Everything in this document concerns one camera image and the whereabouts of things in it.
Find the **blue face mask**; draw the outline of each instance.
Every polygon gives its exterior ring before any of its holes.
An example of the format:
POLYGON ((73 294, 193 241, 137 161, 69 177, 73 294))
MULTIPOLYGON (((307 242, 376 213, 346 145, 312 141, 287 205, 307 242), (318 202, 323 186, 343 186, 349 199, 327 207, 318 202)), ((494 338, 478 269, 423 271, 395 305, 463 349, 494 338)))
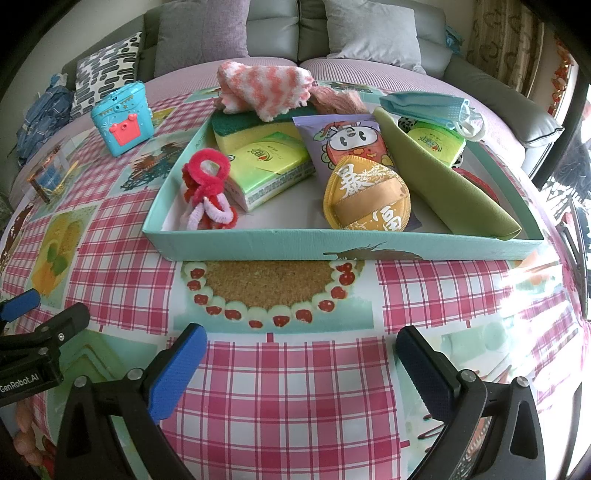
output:
POLYGON ((484 118, 470 108, 470 100, 466 98, 443 93, 399 92, 390 93, 379 102, 387 112, 456 130, 466 140, 478 142, 486 133, 484 118), (472 124, 477 120, 482 126, 472 124))

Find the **orange and white knitted cloth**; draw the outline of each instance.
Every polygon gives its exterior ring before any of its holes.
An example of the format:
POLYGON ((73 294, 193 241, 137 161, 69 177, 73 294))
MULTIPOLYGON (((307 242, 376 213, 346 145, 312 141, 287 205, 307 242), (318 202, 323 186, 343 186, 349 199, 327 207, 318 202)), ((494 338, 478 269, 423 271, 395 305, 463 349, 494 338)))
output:
POLYGON ((222 88, 218 108, 224 113, 254 110, 264 122, 292 108, 306 106, 314 82, 312 74, 299 67, 250 67, 232 60, 219 66, 217 79, 222 88))

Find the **cow print item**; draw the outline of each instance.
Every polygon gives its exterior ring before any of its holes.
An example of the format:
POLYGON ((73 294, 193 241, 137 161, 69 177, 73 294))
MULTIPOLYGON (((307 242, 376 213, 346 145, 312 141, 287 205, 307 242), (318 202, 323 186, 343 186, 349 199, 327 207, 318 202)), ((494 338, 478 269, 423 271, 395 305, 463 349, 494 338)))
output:
POLYGON ((90 112, 113 90, 135 81, 140 38, 141 32, 137 32, 78 61, 71 118, 90 112))

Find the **tablecloth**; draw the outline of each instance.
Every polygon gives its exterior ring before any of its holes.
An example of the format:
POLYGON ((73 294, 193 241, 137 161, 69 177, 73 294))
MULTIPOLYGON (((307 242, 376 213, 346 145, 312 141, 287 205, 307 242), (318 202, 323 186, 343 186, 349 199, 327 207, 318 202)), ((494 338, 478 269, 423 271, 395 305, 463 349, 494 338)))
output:
POLYGON ((161 257, 141 226, 212 112, 209 96, 153 102, 155 137, 119 158, 91 129, 69 158, 75 168, 62 196, 48 206, 23 203, 13 218, 0 257, 2 295, 30 287, 42 294, 15 331, 30 332, 78 301, 92 315, 62 348, 64 384, 32 400, 48 437, 57 441, 73 378, 111 380, 144 367, 188 322, 207 329, 207 354, 161 427, 196 478, 406 478, 441 427, 424 420, 395 359, 404 325, 485 380, 527 377, 542 421, 572 395, 589 337, 572 272, 535 188, 500 161, 545 237, 523 262, 161 257))

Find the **small box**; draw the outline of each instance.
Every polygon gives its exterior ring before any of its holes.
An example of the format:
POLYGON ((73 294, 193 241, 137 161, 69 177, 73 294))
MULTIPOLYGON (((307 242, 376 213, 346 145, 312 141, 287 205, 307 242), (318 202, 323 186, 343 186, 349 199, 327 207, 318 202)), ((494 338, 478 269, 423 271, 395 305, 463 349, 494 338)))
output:
POLYGON ((453 130, 426 122, 414 124, 408 136, 448 167, 456 162, 466 146, 466 139, 453 130))
POLYGON ((234 151, 226 189, 250 212, 314 173, 304 142, 275 132, 234 151))
POLYGON ((152 110, 144 84, 139 81, 108 94, 95 105, 90 117, 114 157, 154 135, 152 110))
POLYGON ((64 140, 53 147, 27 179, 45 203, 50 203, 63 188, 63 181, 70 171, 65 153, 70 143, 71 140, 64 140))

